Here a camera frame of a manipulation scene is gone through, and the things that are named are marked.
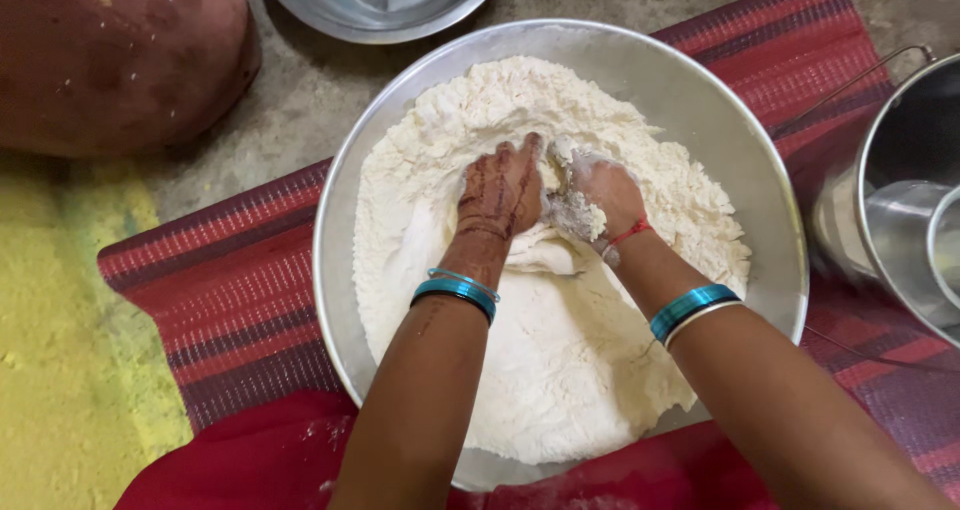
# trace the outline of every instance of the silver bangle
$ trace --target silver bangle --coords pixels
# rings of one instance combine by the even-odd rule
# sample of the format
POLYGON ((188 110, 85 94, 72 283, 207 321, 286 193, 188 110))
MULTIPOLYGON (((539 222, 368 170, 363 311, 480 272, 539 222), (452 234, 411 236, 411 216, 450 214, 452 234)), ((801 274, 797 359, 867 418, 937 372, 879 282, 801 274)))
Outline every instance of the silver bangle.
POLYGON ((723 303, 718 303, 718 304, 716 304, 716 305, 712 305, 712 306, 710 306, 710 307, 708 307, 708 308, 702 309, 702 310, 694 313, 689 319, 684 320, 684 321, 681 322, 676 328, 674 328, 673 331, 670 332, 670 335, 666 336, 666 341, 664 342, 663 347, 666 348, 667 351, 669 351, 669 350, 670 350, 670 343, 673 341, 673 338, 677 337, 677 334, 678 334, 681 330, 683 330, 683 329, 686 328, 688 325, 690 325, 690 322, 692 322, 692 321, 694 321, 694 320, 697 320, 697 319, 700 319, 703 315, 706 315, 707 313, 712 313, 712 312, 716 311, 717 309, 720 309, 721 307, 727 307, 727 306, 729 306, 729 305, 743 305, 743 302, 740 301, 740 300, 738 300, 738 299, 736 299, 736 300, 731 300, 731 301, 725 301, 725 302, 723 302, 723 303))

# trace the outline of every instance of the red striped mat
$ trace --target red striped mat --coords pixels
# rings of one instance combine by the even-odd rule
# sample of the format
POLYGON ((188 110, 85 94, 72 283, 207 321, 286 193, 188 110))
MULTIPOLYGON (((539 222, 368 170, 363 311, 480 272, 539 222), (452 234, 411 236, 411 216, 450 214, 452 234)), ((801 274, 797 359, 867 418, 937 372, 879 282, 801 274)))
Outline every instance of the red striped mat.
MULTIPOLYGON (((877 61, 851 0, 740 0, 654 37, 733 88, 778 134, 785 159, 815 152, 831 137, 855 145, 860 133, 849 127, 893 89, 879 70, 780 129, 877 61)), ((296 389, 341 391, 322 344, 310 277, 315 207, 329 165, 320 162, 101 251, 106 282, 156 321, 195 429, 296 389)), ((960 353, 918 332, 909 318, 882 306, 864 310, 846 291, 816 279, 809 312, 808 325, 868 355, 960 367, 960 353)), ((960 498, 955 373, 864 360, 810 332, 802 345, 922 471, 960 498)))

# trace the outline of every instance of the bucket handle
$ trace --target bucket handle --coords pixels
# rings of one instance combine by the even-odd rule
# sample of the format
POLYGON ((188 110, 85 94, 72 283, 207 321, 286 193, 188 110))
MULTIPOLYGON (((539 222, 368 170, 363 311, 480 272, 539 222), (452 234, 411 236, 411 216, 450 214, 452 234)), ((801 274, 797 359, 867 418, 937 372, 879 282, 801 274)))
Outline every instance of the bucket handle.
POLYGON ((906 47, 901 47, 900 49, 894 50, 893 52, 890 52, 890 53, 887 54, 886 56, 883 56, 880 60, 878 60, 875 64, 871 65, 869 68, 867 68, 867 69, 866 69, 865 71, 863 71, 862 73, 858 74, 858 75, 855 76, 854 78, 851 78, 850 80, 848 80, 847 82, 845 82, 842 86, 840 86, 840 87, 837 88, 836 90, 833 90, 832 92, 830 92, 829 94, 827 94, 826 97, 824 97, 823 99, 820 99, 819 101, 817 101, 816 104, 814 104, 813 106, 811 106, 809 109, 804 110, 803 112, 801 112, 800 114, 798 114, 798 116, 794 116, 793 119, 788 120, 786 123, 781 123, 780 126, 776 129, 776 131, 774 131, 773 133, 770 133, 770 138, 771 138, 771 139, 775 139, 775 138, 777 137, 777 135, 780 135, 781 133, 783 133, 783 132, 786 130, 787 127, 793 125, 794 123, 799 122, 799 121, 802 120, 806 115, 808 115, 808 114, 810 114, 811 112, 813 112, 814 110, 820 108, 820 106, 823 105, 824 103, 826 103, 827 101, 829 101, 829 100, 837 97, 838 95, 840 95, 840 93, 842 93, 844 90, 846 90, 846 88, 849 88, 850 86, 853 86, 854 84, 857 84, 861 79, 863 79, 864 76, 867 76, 868 74, 873 73, 874 71, 880 69, 881 67, 883 67, 884 65, 886 65, 887 62, 889 62, 890 60, 892 60, 892 59, 896 58, 897 56, 903 54, 903 53, 906 52, 907 50, 913 50, 913 49, 916 49, 916 50, 919 50, 920 52, 922 52, 922 54, 923 54, 923 59, 926 61, 926 63, 927 63, 928 65, 929 65, 929 64, 932 64, 932 63, 935 62, 935 61, 937 61, 937 57, 933 55, 933 50, 931 50, 930 47, 927 46, 927 45, 908 45, 908 46, 906 46, 906 47))

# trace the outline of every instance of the wheat flour dough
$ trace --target wheat flour dough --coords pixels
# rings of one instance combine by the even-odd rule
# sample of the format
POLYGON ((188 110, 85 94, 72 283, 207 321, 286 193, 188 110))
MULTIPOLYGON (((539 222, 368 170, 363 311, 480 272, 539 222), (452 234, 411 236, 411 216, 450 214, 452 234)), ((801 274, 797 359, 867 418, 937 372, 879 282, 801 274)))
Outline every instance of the wheat flour dough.
MULTIPOLYGON (((566 134, 640 178, 649 221, 707 277, 745 294, 750 249, 727 195, 630 104, 529 57, 473 66, 423 93, 363 164, 354 282, 379 362, 415 287, 450 243, 465 167, 529 131, 566 134)), ((541 163, 544 183, 557 178, 541 163)), ((634 441, 696 395, 613 273, 546 223, 514 239, 466 447, 524 463, 590 458, 634 441)))

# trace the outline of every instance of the clay pot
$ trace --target clay pot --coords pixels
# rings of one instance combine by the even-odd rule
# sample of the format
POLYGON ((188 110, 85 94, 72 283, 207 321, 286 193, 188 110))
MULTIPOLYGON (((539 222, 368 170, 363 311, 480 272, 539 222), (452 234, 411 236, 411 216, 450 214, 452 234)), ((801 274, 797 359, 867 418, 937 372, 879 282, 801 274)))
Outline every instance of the clay pot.
POLYGON ((0 0, 0 147, 152 151, 216 121, 253 81, 247 0, 0 0))

